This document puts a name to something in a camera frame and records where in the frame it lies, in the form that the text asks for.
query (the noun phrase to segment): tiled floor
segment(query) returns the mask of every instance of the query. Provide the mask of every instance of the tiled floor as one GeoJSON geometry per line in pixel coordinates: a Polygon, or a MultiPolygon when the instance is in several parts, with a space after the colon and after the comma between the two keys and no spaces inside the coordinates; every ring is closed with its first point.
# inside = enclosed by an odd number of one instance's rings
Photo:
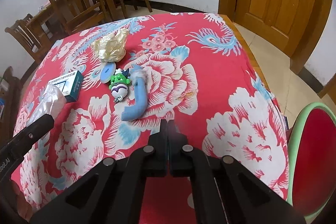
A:
{"type": "Polygon", "coordinates": [[[323,102],[336,114],[336,106],[329,95],[320,99],[300,77],[289,69],[288,56],[250,30],[235,25],[250,46],[270,90],[280,104],[281,111],[287,116],[289,127],[293,126],[302,108],[312,102],[323,102]]]}

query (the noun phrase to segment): floor tile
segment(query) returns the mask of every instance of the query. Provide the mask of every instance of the floor tile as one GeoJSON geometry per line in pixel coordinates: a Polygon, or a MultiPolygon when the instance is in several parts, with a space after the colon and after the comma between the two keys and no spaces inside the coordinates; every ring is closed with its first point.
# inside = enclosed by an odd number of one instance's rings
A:
{"type": "Polygon", "coordinates": [[[280,106],[280,111],[281,111],[282,113],[285,113],[286,106],[283,105],[282,103],[280,103],[279,101],[278,101],[278,103],[279,103],[279,106],[280,106]]]}
{"type": "Polygon", "coordinates": [[[336,105],[328,94],[321,99],[321,102],[326,104],[330,108],[330,110],[336,115],[336,105]]]}
{"type": "MultiPolygon", "coordinates": [[[[146,16],[146,15],[156,15],[156,14],[167,14],[170,12],[162,11],[162,10],[156,10],[152,9],[153,12],[150,13],[147,9],[147,7],[138,7],[138,10],[135,10],[133,6],[125,5],[127,16],[130,17],[139,17],[139,16],[146,16]]],[[[117,20],[124,19],[123,12],[121,10],[121,7],[117,8],[117,20]]]]}
{"type": "Polygon", "coordinates": [[[251,45],[253,38],[256,36],[254,32],[251,32],[250,30],[244,28],[243,26],[240,26],[236,23],[234,25],[237,27],[238,31],[242,35],[242,37],[245,39],[246,43],[248,45],[251,45]]]}
{"type": "Polygon", "coordinates": [[[319,102],[320,98],[299,76],[291,72],[286,109],[294,115],[312,102],[319,102]]]}
{"type": "Polygon", "coordinates": [[[285,110],[284,115],[287,117],[288,122],[288,128],[292,128],[294,125],[294,122],[296,120],[297,115],[294,115],[292,112],[290,112],[287,108],[285,110]]]}
{"type": "Polygon", "coordinates": [[[268,86],[285,110],[287,104],[289,80],[289,57],[273,46],[271,43],[256,35],[250,45],[268,86]]]}

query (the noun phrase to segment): white and teal box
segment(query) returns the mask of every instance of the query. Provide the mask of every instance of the white and teal box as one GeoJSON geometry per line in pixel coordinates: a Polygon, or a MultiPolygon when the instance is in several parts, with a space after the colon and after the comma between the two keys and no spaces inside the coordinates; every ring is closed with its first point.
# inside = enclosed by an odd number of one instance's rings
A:
{"type": "Polygon", "coordinates": [[[70,73],[67,73],[66,75],[62,75],[60,77],[50,80],[47,84],[43,96],[47,92],[49,85],[55,85],[65,96],[67,103],[76,102],[78,99],[82,81],[83,75],[80,73],[80,71],[72,71],[70,73]]]}

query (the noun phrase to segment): person's hand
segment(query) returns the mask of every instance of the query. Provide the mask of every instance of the person's hand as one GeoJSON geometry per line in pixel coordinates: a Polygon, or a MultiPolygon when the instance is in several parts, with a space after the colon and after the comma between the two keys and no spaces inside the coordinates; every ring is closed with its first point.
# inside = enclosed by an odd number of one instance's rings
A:
{"type": "Polygon", "coordinates": [[[13,192],[16,195],[16,207],[17,207],[17,213],[19,216],[24,218],[29,222],[30,218],[33,215],[33,208],[32,206],[26,201],[25,196],[20,191],[20,187],[16,184],[15,181],[12,182],[13,192]]]}

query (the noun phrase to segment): metal screw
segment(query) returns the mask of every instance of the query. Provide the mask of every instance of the metal screw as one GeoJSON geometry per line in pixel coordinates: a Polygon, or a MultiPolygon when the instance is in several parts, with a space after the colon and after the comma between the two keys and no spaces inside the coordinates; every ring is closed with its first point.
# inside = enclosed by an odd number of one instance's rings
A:
{"type": "Polygon", "coordinates": [[[233,158],[231,156],[225,156],[223,158],[223,161],[226,163],[226,164],[232,164],[234,162],[233,158]]]}
{"type": "Polygon", "coordinates": [[[183,150],[184,152],[191,152],[193,149],[194,149],[194,148],[193,148],[192,145],[190,145],[190,144],[186,144],[186,145],[182,146],[182,150],[183,150]]]}
{"type": "Polygon", "coordinates": [[[110,166],[114,163],[114,159],[113,158],[105,158],[103,159],[103,164],[106,166],[110,166]]]}
{"type": "Polygon", "coordinates": [[[150,153],[150,152],[153,152],[154,150],[154,147],[152,147],[151,145],[146,145],[143,150],[146,152],[146,153],[150,153]]]}

